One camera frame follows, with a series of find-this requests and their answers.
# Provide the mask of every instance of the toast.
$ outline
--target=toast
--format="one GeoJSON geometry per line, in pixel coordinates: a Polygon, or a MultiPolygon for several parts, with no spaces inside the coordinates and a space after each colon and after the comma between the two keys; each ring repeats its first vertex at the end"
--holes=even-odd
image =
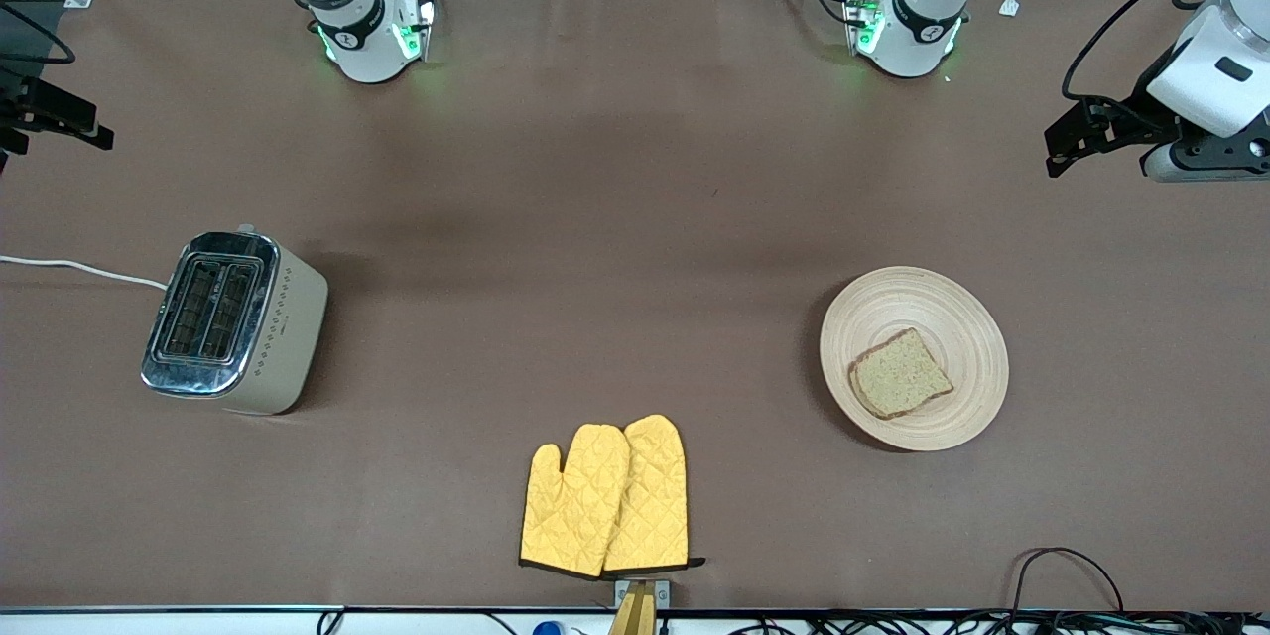
{"type": "Polygon", "coordinates": [[[847,370],[851,391],[878,419],[906,415],[954,390],[917,330],[902,330],[859,356],[847,370]]]}

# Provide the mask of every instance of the oven mitt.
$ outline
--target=oven mitt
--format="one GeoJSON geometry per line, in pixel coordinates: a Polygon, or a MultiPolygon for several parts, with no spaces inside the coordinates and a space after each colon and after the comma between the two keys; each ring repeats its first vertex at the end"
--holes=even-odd
{"type": "Polygon", "coordinates": [[[679,431],[653,414],[626,427],[631,465],[605,556],[606,579],[683,570],[705,563],[688,558],[688,478],[679,431]]]}
{"type": "Polygon", "coordinates": [[[564,469],[558,446],[540,446],[525,494],[521,565],[598,578],[630,462],[626,437],[610,424],[579,427],[564,469]]]}

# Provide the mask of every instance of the wooden plate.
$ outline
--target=wooden plate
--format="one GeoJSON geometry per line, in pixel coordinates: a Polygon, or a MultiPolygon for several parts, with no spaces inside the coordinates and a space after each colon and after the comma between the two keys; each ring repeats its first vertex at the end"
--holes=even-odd
{"type": "Polygon", "coordinates": [[[820,328],[820,368],[842,411],[888,444],[918,452],[974,438],[1006,399],[1010,359],[988,309],[958,283],[930,269],[875,269],[845,287],[820,328]],[[954,390],[916,411],[878,419],[847,378],[853,359],[906,328],[916,328],[954,390]]]}

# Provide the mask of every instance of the table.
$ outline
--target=table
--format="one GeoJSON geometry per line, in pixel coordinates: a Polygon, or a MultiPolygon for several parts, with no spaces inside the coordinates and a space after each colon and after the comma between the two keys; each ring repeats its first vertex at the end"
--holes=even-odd
{"type": "MultiPolygon", "coordinates": [[[[436,65],[357,86],[290,0],[97,0],[51,80],[113,152],[37,137],[0,249],[163,278],[250,222],[330,282],[302,404],[146,391],[159,292],[0,269],[0,603],[588,605],[516,565],[536,446],[664,413],[692,607],[984,607],[1024,550],[1130,608],[1270,592],[1264,184],[1045,177],[1058,80],[1123,0],[974,0],[935,75],[846,56],[810,0],[446,0],[436,65]],[[949,274],[1011,354],[997,420],[895,453],[819,373],[880,265],[949,274]]],[[[1077,89],[1125,93],[1151,0],[1077,89]]],[[[1038,563],[1025,605],[1105,608],[1038,563]]]]}

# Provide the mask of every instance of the white cable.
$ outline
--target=white cable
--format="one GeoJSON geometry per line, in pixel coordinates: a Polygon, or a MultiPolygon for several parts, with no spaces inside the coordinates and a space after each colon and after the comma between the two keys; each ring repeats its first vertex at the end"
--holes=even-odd
{"type": "Polygon", "coordinates": [[[36,260],[32,258],[14,258],[13,255],[0,255],[0,263],[17,263],[19,265],[51,265],[52,268],[77,268],[86,271],[91,274],[100,274],[103,278],[114,278],[116,281],[126,281],[128,283],[141,283],[142,286],[150,286],[151,288],[159,288],[160,291],[166,291],[166,283],[160,283],[157,281],[150,281],[150,278],[136,278],[132,274],[119,274],[110,273],[108,269],[93,268],[91,265],[84,265],[83,263],[75,263],[75,260],[36,260]]]}

